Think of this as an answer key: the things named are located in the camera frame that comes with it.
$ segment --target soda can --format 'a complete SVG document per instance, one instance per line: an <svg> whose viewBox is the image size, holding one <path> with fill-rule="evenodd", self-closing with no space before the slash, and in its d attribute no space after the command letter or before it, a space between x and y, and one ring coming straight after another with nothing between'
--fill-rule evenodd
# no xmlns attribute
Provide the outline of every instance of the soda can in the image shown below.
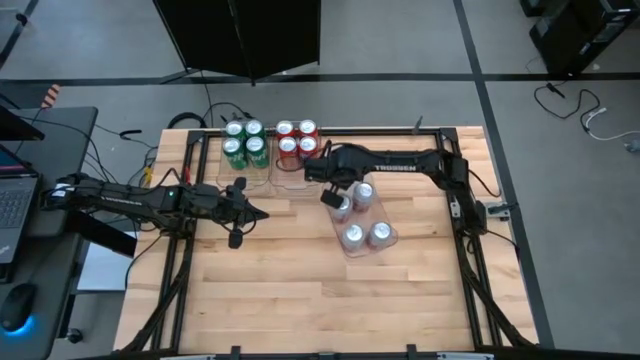
<svg viewBox="0 0 640 360"><path fill-rule="evenodd" d="M249 121L247 125L244 126L244 129L247 132L248 138L259 137L262 140L265 140L267 138L267 135L264 131L264 126L262 126L260 120L253 119Z"/></svg>
<svg viewBox="0 0 640 360"><path fill-rule="evenodd" d="M360 225L348 226L340 236L340 242L344 249L348 252L354 252L362 247L364 243L365 233Z"/></svg>
<svg viewBox="0 0 640 360"><path fill-rule="evenodd" d="M298 144L294 138L282 138L278 143L278 151L280 153L280 164L284 169L291 170L300 167Z"/></svg>
<svg viewBox="0 0 640 360"><path fill-rule="evenodd" d="M247 140L247 156L253 166L258 169L264 169L269 166L269 154L267 154L267 147L262 138L254 136Z"/></svg>
<svg viewBox="0 0 640 360"><path fill-rule="evenodd" d="M278 140L282 140L286 137L295 138L296 129L293 127L291 121L283 120L276 125L276 137Z"/></svg>
<svg viewBox="0 0 640 360"><path fill-rule="evenodd" d="M373 204L375 190L369 183L360 183L353 190L353 210L357 212L366 212Z"/></svg>
<svg viewBox="0 0 640 360"><path fill-rule="evenodd" d="M303 138L305 136L318 140L318 127L313 120L300 121L300 137Z"/></svg>
<svg viewBox="0 0 640 360"><path fill-rule="evenodd" d="M240 140L234 138L225 140L222 144L222 151L233 169L242 170L247 167L247 158Z"/></svg>
<svg viewBox="0 0 640 360"><path fill-rule="evenodd" d="M308 159L318 155L318 142L312 137L304 137L300 140L300 159Z"/></svg>
<svg viewBox="0 0 640 360"><path fill-rule="evenodd" d="M239 121L229 121L225 128L227 136L233 139L240 140L243 143L247 139L247 133L244 131L244 126Z"/></svg>
<svg viewBox="0 0 640 360"><path fill-rule="evenodd" d="M391 245L393 242L393 233L391 226L386 222L377 222L373 224L367 237L367 244L373 250L381 250Z"/></svg>
<svg viewBox="0 0 640 360"><path fill-rule="evenodd" d="M337 209L331 208L331 217L338 224L342 224L349 220L349 215L351 215L351 198L343 195L340 207Z"/></svg>

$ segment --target black metal frame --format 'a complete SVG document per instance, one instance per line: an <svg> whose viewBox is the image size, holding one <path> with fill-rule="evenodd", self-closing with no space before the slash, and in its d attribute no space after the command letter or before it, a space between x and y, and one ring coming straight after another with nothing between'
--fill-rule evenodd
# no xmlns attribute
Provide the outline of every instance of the black metal frame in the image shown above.
<svg viewBox="0 0 640 360"><path fill-rule="evenodd" d="M393 136L393 135L419 135L419 136L434 136L436 140L436 146L438 149L445 149L445 143L448 141L451 145L449 151L455 154L461 155L460 145L458 143L457 131L455 128L434 128L434 129L418 129L415 131L413 128L335 128L335 129L323 129L322 135L325 137L331 136ZM191 130L187 136L187 147L185 150L185 156L183 166L181 169L181 177L183 181L189 181L191 174L191 162L193 160L193 151L195 145L200 142L200 158L198 162L198 171L195 177L194 183L202 182L204 179L204 172L207 162L207 153L209 149L209 142L213 138L219 138L222 136L221 130ZM453 195L447 191L447 202L449 205L455 203ZM611 354L611 353L594 353L583 351L569 351L569 350L555 350L555 349L543 349L538 346L531 346L526 341L516 341L513 347L503 346L500 330L505 329L505 324L509 326L509 322L499 309L499 307L493 302L491 296L491 287L489 284L489 276L487 273L484 256L482 253L482 246L478 236L469 236L465 234L462 227L462 222L458 217L454 216L452 207L449 206L449 216L451 218L451 225L454 234L454 242L456 247L456 253L458 258L458 265L460 267L460 274L462 278L462 286L465 297L465 305L467 307L467 315L469 319L469 327L471 328L471 336L474 344L474 350L471 353L476 353L478 358L490 359L631 359L637 358L635 355L627 354ZM155 322L155 329L151 339L150 350L142 351L142 349L136 349L133 351L124 351L104 357L97 357L92 359L160 359L163 356L177 356L180 347L180 337L182 333L182 325L185 311L186 294L189 285L189 272L191 262L193 258L194 250L194 234L195 234L196 222L192 221L189 224L191 235L184 239L185 249L182 259L181 269L186 267L185 272L178 272L180 279L174 279L172 282L173 268L176 258L176 249L178 241L175 237L172 237L169 242L169 248L167 251L167 258L164 267L163 278L161 282L159 304L162 303L163 307L158 308L152 314L151 319L158 320ZM468 270L470 268L470 262L467 258L467 252L465 248L464 239L469 238L474 248L474 260L476 262L476 274L470 275ZM177 303L175 307L175 313L171 331L171 343L169 348L160 348L162 342L162 329L164 324L164 312L168 308L169 304L173 301L177 295ZM476 307L475 296L478 296L483 302L487 312L489 332L491 336L492 345L485 345L482 339L482 333L480 328L480 322L478 318L478 310ZM490 357L486 357L481 354L490 354ZM293 359L313 359L313 360L329 360L329 359L379 359L379 360L395 360L395 359L443 359L454 358L451 352L417 352L416 346L413 344L407 344L406 352L394 352L394 353L309 353L309 354L241 354L240 346L233 346L230 349L229 354L215 354L216 359L229 359L239 360L243 359L255 359L255 360L293 360Z"/></svg>
<svg viewBox="0 0 640 360"><path fill-rule="evenodd" d="M437 128L437 129L419 129L416 133L413 128L395 128L395 129L383 129L383 128L372 128L372 129L324 129L321 130L322 135L327 136L393 136L393 135L420 135L420 136L434 136L436 140L436 145L438 149L445 148L445 142L449 141L451 145L451 151L454 154L461 155L460 145L458 143L457 131L455 128ZM198 162L198 172L196 175L195 183L199 183L204 179L204 171L207 163L207 154L209 148L209 142L211 139L222 136L222 132L220 130L192 130L189 132L187 137L187 148L185 151L185 157L182 167L182 180L187 180L186 175L190 173L190 165L193 159L193 150L195 144L197 142L201 142L200 148L200 158ZM447 192L447 201L451 205L455 203L455 198L452 194ZM465 277L462 276L462 268L463 263L467 260L467 253L465 250L464 244L464 235L462 233L462 223L458 221L451 212L451 206L449 206L449 215L451 218L451 224L453 228L456 253L458 256L458 265L461 269L461 277L463 283L463 291L465 297L465 304L467 307L467 315L469 317L469 326L471 328L471 335L473 339L473 344L475 349L480 349L484 346L482 340L482 333L480 329L480 321L478 318L478 311L476 308L476 302L474 298L474 291L472 286L466 281ZM171 239L169 244L169 250L167 251L167 262L165 263L165 269L163 273L161 289L160 289L160 298L159 301L166 296L169 284L171 282L171 274L173 273L173 266L175 262L175 249L177 248L177 239ZM489 284L489 275L487 273L487 268L485 265L482 246L478 236L471 236L469 241L473 242L474 247L474 257L477 264L477 274L480 285L482 288L491 295L491 286ZM190 251L185 249L184 258L189 264L191 263L191 259L193 256L193 247L189 247ZM185 282L184 286L181 288L180 293L178 294L178 300L175 309L174 321L172 326L172 334L171 334L171 349L174 351L178 351L180 345L180 334L182 332L182 319L184 317L184 305L186 300L186 292L188 287L188 281ZM489 325L489 331L491 335L491 344L494 346L502 346L502 337L500 334L500 329L498 324L496 323L494 316L487 309L487 319ZM158 350L160 348L162 338L162 326L158 326L153 336L153 340L151 343L152 350Z"/></svg>

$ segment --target plastic container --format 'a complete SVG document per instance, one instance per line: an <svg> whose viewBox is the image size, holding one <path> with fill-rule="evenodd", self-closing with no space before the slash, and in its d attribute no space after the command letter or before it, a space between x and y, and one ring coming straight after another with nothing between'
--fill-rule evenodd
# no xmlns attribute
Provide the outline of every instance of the plastic container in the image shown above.
<svg viewBox="0 0 640 360"><path fill-rule="evenodd" d="M366 211L353 209L353 194L360 183L353 184L347 191L338 192L348 198L343 201L341 209L327 206L340 246L350 258L374 254L398 242L398 233L391 226L382 201L375 192L373 177L365 176L364 183L370 184L374 189L373 199ZM350 208L348 216L344 215L345 207Z"/></svg>
<svg viewBox="0 0 640 360"><path fill-rule="evenodd" d="M247 120L247 121L240 121L240 123L242 123L243 126L246 126L246 124L251 121L251 120ZM265 129L268 129L268 124L262 122L262 126ZM247 161L249 162L249 165L241 170L236 170L234 169L231 164L229 163L229 161L227 160L226 155L224 154L223 151L223 145L225 140L227 140L229 138L229 136L227 136L227 133L225 130L222 131L222 138L220 139L220 165L218 168L218 175L216 176L216 183L218 184L218 186L220 187L225 187L227 185L232 185L233 182L235 181L236 178L238 177L245 177L247 179L247 190L251 190L254 189L256 187L262 186L267 184L267 182L269 181L270 178L270 174L271 174L271 169L272 169L272 163L273 163L273 157L272 157L272 149L271 149L271 141L269 136L267 136L266 141L265 141L265 146L266 146L266 151L269 157L269 166L264 167L264 168L257 168L255 166L253 166L253 164L251 164L251 161L249 160L249 157L247 156Z"/></svg>
<svg viewBox="0 0 640 360"><path fill-rule="evenodd" d="M294 128L297 129L300 126L300 121L291 121ZM295 131L296 143L299 143L301 138L299 131ZM322 138L318 136L316 140L316 151L309 153L307 151L306 156L317 157L322 153L324 143ZM269 138L271 147L271 171L269 181L274 186L276 191L280 194L296 196L320 196L323 190L323 184L316 182L309 182L304 179L304 165L303 160L299 159L299 151L287 155L286 152L281 152L279 148L279 140L276 136Z"/></svg>

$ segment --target white cable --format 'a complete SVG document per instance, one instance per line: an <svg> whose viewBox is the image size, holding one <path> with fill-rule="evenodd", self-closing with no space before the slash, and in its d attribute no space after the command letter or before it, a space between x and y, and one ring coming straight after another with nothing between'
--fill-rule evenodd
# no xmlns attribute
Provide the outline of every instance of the white cable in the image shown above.
<svg viewBox="0 0 640 360"><path fill-rule="evenodd" d="M616 139L620 139L623 138L627 135L631 135L631 134L640 134L640 130L634 130L634 131L627 131L626 133L622 133L619 135L614 135L612 137L608 137L608 138L601 138L599 136L593 135L593 133L591 132L591 128L589 127L589 123L591 122L591 120L595 119L598 115L603 114L607 111L607 108L601 108L600 110L596 111L596 112L592 112L589 113L589 118L587 119L587 121L585 122L585 127L587 128L587 132L589 133L589 136L591 136L592 138L599 140L599 141L610 141L610 140L616 140Z"/></svg>

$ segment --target wooden table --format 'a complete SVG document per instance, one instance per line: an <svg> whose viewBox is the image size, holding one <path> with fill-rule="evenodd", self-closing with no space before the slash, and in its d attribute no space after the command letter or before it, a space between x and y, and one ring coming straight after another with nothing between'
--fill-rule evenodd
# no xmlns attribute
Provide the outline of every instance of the wooden table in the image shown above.
<svg viewBox="0 0 640 360"><path fill-rule="evenodd" d="M482 128L457 130L471 169L497 191ZM163 132L155 182L169 168L180 169L186 135L185 130ZM372 150L435 147L426 136L340 140ZM219 140L209 149L205 182L216 184ZM219 226L199 221L180 353L226 354L232 345L242 346L243 353L403 352L406 344L416 344L419 351L473 349L444 193L421 174L375 173L374 181L400 240L364 258L345 258L319 196L280 192L274 198L277 189L249 191L251 203L271 218L259 222L239 250L227 247L227 233ZM475 179L472 188L479 200L496 201ZM489 220L488 228L510 236L508 223ZM141 235L136 252L156 236ZM167 241L160 240L131 271L115 348L133 338L157 304ZM535 342L513 246L493 235L481 241L494 299ZM489 343L484 307L476 302ZM163 345L173 310L168 314Z"/></svg>

